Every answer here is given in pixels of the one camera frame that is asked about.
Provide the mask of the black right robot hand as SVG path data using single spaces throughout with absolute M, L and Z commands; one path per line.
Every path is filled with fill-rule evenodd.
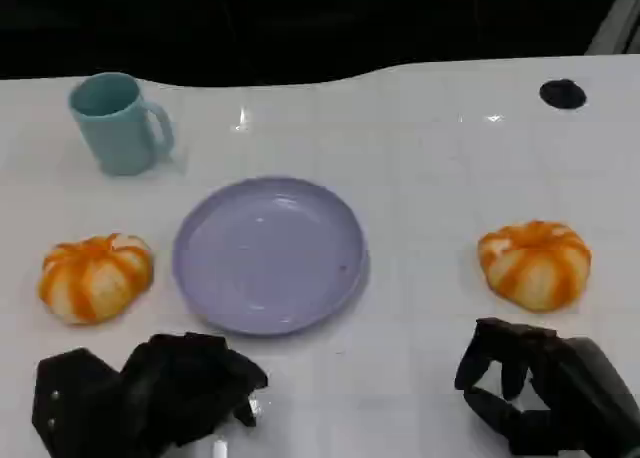
M 454 386 L 514 456 L 639 454 L 639 405 L 589 338 L 480 318 Z

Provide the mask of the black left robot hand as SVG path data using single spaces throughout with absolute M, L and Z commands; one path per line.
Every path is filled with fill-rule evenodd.
M 127 426 L 143 457 L 207 437 L 230 417 L 256 425 L 250 395 L 268 386 L 256 363 L 222 336 L 156 334 L 120 372 Z

